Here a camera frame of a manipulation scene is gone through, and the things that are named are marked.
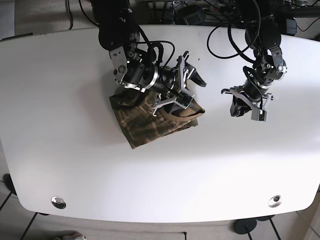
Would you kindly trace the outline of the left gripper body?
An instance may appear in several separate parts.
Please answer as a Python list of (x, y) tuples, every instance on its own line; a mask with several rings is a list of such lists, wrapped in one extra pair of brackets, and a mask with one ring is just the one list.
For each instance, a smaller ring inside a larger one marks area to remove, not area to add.
[(250, 106), (251, 110), (254, 108), (267, 110), (268, 104), (274, 100), (274, 96), (271, 93), (263, 93), (262, 88), (251, 80), (247, 80), (244, 85), (224, 88), (221, 93), (243, 100)]

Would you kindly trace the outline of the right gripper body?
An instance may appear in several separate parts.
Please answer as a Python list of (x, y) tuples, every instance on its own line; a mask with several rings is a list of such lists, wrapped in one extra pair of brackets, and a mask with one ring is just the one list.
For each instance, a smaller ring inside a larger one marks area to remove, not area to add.
[(187, 74), (187, 60), (190, 52), (185, 51), (177, 59), (175, 67), (167, 68), (165, 66), (153, 66), (153, 79), (151, 81), (151, 91), (155, 92), (154, 100), (152, 101), (152, 115), (157, 116), (157, 111), (164, 107), (169, 109), (169, 112), (174, 104), (181, 106), (176, 102), (177, 97), (181, 92), (193, 97), (189, 107), (195, 106), (195, 95), (189, 90)]

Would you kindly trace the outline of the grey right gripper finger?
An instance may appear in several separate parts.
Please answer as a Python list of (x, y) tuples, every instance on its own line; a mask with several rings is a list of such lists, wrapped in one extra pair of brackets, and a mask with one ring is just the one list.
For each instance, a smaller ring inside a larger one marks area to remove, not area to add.
[(182, 109), (183, 109), (183, 108), (182, 108), (181, 106), (179, 106), (179, 105), (177, 105), (177, 104), (174, 104), (174, 105), (172, 106), (172, 108), (170, 109), (169, 113), (172, 114), (173, 112), (178, 111), (178, 110), (182, 110)]

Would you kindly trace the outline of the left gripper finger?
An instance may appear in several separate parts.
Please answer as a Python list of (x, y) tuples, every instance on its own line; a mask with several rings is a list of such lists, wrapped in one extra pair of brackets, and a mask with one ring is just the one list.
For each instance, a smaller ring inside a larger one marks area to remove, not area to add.
[(232, 97), (232, 103), (230, 107), (230, 115), (232, 117), (242, 117), (252, 109), (242, 99), (235, 96)]

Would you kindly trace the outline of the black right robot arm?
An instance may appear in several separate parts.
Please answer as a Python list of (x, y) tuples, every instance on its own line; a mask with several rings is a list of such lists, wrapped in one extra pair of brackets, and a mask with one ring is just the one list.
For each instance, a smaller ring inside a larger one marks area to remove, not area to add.
[(155, 93), (153, 111), (169, 106), (187, 109), (195, 97), (188, 87), (193, 81), (207, 84), (188, 63), (189, 51), (177, 58), (174, 67), (163, 61), (164, 40), (150, 41), (137, 24), (127, 0), (93, 0), (92, 12), (99, 29), (100, 45), (109, 52), (115, 81), (126, 89)]

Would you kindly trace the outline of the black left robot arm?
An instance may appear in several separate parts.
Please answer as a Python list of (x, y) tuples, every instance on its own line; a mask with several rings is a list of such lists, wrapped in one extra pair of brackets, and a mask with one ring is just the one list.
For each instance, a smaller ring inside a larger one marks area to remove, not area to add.
[[(281, 80), (287, 72), (287, 65), (281, 50), (281, 33), (273, 15), (269, 0), (232, 0), (232, 18), (218, 24), (214, 29), (227, 27), (227, 36), (235, 54), (219, 56), (210, 47), (209, 53), (217, 59), (232, 59), (240, 56), (252, 64), (244, 66), (246, 77), (243, 85), (224, 88), (222, 94), (232, 95), (230, 115), (242, 117), (251, 113), (251, 119), (258, 122), (267, 120), (266, 110), (273, 95), (268, 92), (274, 81)], [(239, 49), (232, 37), (232, 26), (243, 27), (247, 46)]]

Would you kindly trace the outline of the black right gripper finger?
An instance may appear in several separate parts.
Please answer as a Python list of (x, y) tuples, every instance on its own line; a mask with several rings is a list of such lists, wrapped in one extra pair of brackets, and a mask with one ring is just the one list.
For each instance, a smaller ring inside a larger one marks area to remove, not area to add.
[(207, 83), (198, 74), (197, 69), (191, 64), (187, 64), (188, 74), (187, 79), (193, 81), (200, 87), (206, 87)]

